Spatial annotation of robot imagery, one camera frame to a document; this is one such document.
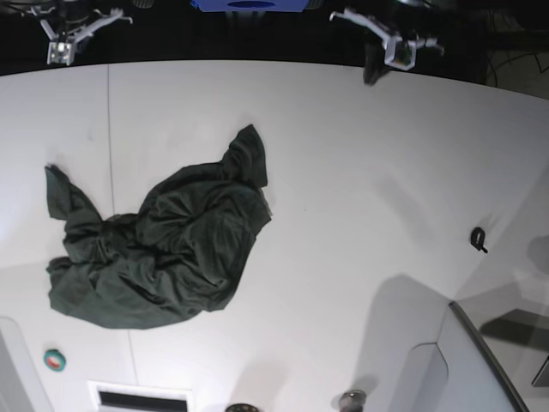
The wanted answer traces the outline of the dark green t-shirt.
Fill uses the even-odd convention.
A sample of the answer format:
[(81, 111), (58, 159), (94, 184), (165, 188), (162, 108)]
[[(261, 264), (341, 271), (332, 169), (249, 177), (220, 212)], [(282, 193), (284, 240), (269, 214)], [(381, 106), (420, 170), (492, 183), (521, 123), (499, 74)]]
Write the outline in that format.
[(51, 308), (107, 329), (148, 330), (224, 309), (271, 219), (266, 153), (253, 125), (221, 160), (158, 183), (134, 214), (103, 219), (60, 168), (47, 166), (45, 177), (66, 251), (47, 267)]

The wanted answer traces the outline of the small black clip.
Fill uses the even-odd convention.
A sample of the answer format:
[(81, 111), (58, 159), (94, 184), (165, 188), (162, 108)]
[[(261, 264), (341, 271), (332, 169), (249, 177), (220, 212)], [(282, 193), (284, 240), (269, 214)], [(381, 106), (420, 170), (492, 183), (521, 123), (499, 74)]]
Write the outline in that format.
[(486, 231), (482, 227), (475, 227), (469, 235), (469, 243), (477, 251), (488, 253), (485, 246)]

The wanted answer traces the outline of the green red tape roll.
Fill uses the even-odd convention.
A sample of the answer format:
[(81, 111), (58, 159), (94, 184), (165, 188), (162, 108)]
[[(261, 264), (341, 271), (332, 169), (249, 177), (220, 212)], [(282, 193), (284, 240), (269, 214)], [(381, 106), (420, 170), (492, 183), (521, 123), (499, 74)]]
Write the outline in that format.
[(62, 372), (66, 367), (65, 357), (56, 349), (46, 350), (43, 356), (43, 362), (54, 372)]

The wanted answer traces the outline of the round metal knob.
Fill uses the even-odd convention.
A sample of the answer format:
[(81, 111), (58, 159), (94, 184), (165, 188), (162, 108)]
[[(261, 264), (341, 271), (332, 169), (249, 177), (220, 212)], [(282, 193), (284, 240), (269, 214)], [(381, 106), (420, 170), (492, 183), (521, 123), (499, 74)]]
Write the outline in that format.
[(350, 390), (344, 392), (338, 401), (340, 412), (363, 412), (366, 393), (362, 390)]

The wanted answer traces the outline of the white slotted vent plate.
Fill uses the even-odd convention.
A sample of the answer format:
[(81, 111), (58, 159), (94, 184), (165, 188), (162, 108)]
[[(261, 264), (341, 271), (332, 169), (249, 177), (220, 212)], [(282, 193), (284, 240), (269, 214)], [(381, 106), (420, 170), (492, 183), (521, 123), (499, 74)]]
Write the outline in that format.
[(195, 411), (192, 391), (88, 381), (94, 411)]

